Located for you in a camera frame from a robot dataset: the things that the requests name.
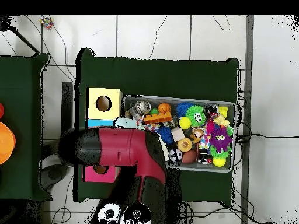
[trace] soccer ball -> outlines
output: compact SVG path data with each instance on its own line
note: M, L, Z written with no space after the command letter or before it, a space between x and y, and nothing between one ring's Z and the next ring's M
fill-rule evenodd
M169 151L169 155L168 155L169 159L172 162L175 162L177 160L181 160L183 155L182 155L182 151L180 151L179 149L171 149Z

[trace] orange object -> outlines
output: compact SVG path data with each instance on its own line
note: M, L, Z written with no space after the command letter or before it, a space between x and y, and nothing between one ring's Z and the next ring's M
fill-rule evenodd
M184 138L178 142L178 148L182 152L188 152L192 148L192 142L189 138Z
M161 103L159 106L158 106L158 110L160 113L166 113L168 111L171 111L171 105L169 105L168 103Z
M0 118L3 117L3 114L4 114L4 107L3 107L3 105L0 103Z
M159 115L153 114L152 116L146 115L144 118L145 124L155 124L162 122L172 121L171 112L167 111L166 113L160 113Z
M0 165L8 160L15 145L15 135L5 124L0 122Z

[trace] yellow cube block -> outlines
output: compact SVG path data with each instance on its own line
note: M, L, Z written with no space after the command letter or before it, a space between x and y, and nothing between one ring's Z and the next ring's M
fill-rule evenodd
M89 87L88 97L88 119L114 120L120 117L121 101L123 93L119 89L105 89Z

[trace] brown ball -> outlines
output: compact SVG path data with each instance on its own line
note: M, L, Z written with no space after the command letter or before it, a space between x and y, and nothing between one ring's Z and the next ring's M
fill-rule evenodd
M160 113L166 113L167 111L171 111L171 105L163 102L158 106L158 110Z
M183 154L182 163L191 164L196 161L196 151L191 149L190 151Z

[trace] green spiky ball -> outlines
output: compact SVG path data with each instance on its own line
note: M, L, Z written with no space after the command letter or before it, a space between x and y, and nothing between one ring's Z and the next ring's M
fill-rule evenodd
M211 145L210 152L211 152L212 157L214 157L214 158L226 159L230 155L231 148L227 147L227 151L222 150L221 153L218 153L216 147Z
M191 125L194 127L201 127L206 122L206 116L203 112L203 107L201 106L192 106L189 107L186 112L186 117L191 121Z

